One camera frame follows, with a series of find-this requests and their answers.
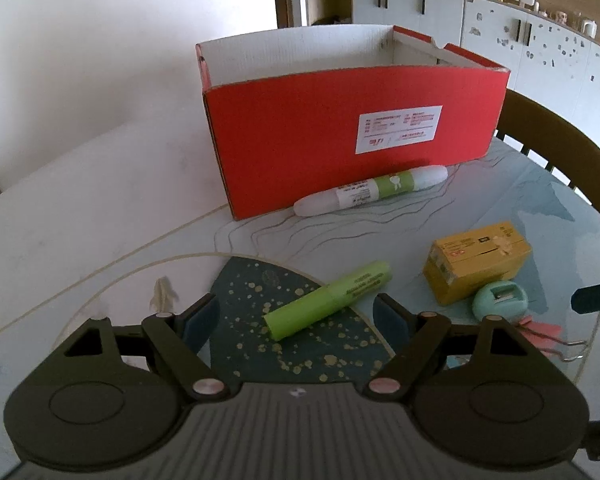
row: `red cardboard box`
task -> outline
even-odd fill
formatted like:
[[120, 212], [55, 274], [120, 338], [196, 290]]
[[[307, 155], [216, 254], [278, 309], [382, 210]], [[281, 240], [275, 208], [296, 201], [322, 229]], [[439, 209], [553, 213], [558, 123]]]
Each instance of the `red cardboard box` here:
[[269, 30], [196, 46], [235, 219], [311, 193], [483, 156], [509, 70], [385, 25]]

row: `pencil sharpener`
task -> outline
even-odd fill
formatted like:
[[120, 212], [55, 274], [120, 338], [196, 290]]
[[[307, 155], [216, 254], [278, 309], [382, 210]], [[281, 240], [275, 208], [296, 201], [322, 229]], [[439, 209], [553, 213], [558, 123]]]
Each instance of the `pencil sharpener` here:
[[474, 297], [474, 316], [478, 321], [495, 314], [510, 323], [525, 317], [529, 304], [525, 289], [514, 282], [493, 282], [481, 288]]

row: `white wall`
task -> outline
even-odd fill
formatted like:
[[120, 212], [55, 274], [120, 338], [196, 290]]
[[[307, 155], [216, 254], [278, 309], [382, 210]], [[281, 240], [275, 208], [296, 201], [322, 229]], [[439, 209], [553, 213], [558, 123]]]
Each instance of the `white wall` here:
[[199, 100], [195, 44], [268, 28], [274, 0], [0, 0], [0, 186]]

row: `box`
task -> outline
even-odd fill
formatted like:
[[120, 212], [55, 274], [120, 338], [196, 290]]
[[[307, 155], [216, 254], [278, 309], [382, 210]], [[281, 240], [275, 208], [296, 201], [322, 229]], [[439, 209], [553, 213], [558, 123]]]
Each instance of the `box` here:
[[511, 222], [502, 222], [433, 242], [424, 275], [438, 303], [448, 305], [488, 283], [510, 280], [530, 253]]
[[509, 70], [386, 25], [256, 32], [196, 46], [235, 219], [311, 193], [483, 156]]

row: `yellow box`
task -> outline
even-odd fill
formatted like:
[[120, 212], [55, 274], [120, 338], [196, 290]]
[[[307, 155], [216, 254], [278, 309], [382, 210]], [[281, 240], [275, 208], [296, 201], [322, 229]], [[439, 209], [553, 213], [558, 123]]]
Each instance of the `yellow box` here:
[[463, 300], [487, 283], [513, 278], [531, 247], [511, 222], [433, 242], [424, 275], [439, 304]]

